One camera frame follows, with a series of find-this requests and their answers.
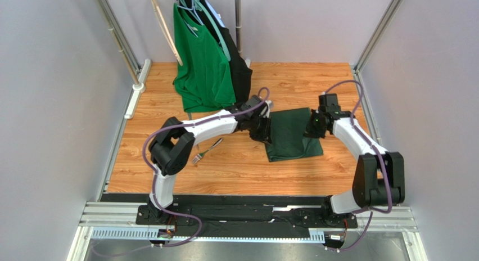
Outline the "dark green cloth napkin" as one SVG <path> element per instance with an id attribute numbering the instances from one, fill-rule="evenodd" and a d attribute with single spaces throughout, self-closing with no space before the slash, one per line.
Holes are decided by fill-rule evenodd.
<path id="1" fill-rule="evenodd" d="M 275 111 L 270 118 L 272 143 L 265 145 L 269 162 L 323 155 L 318 139 L 303 136 L 310 119 L 309 108 Z"/>

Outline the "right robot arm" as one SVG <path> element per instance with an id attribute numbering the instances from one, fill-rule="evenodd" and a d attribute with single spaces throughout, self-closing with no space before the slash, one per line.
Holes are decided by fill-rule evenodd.
<path id="1" fill-rule="evenodd" d="M 335 93 L 319 96 L 319 106 L 311 110 L 304 137 L 339 139 L 357 160 L 351 189 L 327 196 L 321 219 L 334 226 L 343 219 L 367 210 L 389 213 L 405 200 L 404 158 L 391 152 L 366 134 L 351 111 L 341 110 Z"/>

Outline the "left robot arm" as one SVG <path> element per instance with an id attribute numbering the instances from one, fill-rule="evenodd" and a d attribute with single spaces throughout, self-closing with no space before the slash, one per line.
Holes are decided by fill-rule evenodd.
<path id="1" fill-rule="evenodd" d="M 144 157 L 153 170 L 152 190 L 148 203 L 138 208 L 136 223 L 167 224 L 181 217 L 203 221 L 260 222 L 269 218 L 257 208 L 242 205 L 213 204 L 196 197 L 176 200 L 173 194 L 177 174 L 188 163 L 195 145 L 226 134 L 248 131 L 252 140 L 272 144 L 270 112 L 274 104 L 254 95 L 244 103 L 226 107 L 216 114 L 180 121 L 169 118 L 160 130 L 148 137 L 144 147 L 150 152 Z"/>

